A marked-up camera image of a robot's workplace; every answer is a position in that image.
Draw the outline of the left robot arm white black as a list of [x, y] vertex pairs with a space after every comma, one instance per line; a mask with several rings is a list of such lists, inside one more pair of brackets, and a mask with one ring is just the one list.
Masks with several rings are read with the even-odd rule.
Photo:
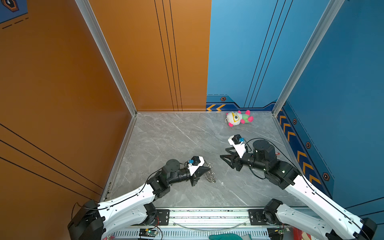
[[90, 200], [83, 204], [68, 224], [70, 238], [110, 240], [123, 228], [157, 224], [153, 202], [168, 194], [175, 183], [190, 182], [195, 186], [210, 170], [203, 157], [194, 156], [184, 164], [171, 159], [139, 188], [109, 201]]

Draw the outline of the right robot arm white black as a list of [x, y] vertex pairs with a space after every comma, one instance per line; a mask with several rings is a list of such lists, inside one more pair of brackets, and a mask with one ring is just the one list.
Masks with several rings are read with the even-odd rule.
[[318, 217], [297, 212], [282, 201], [272, 199], [264, 207], [263, 221], [268, 225], [290, 225], [319, 240], [371, 240], [377, 224], [348, 212], [325, 195], [301, 171], [276, 156], [274, 145], [261, 138], [253, 140], [253, 149], [240, 136], [229, 137], [227, 155], [221, 155], [232, 169], [248, 167], [260, 170], [265, 179], [301, 200]]

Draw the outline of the metal key holder with rings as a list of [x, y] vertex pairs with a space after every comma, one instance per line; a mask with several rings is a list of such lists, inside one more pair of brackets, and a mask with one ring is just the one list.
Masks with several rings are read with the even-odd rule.
[[211, 184], [215, 183], [216, 177], [215, 177], [215, 173], [213, 172], [213, 164], [212, 163], [208, 163], [208, 164], [205, 163], [204, 166], [210, 168], [210, 170], [207, 173], [205, 173], [207, 181]]

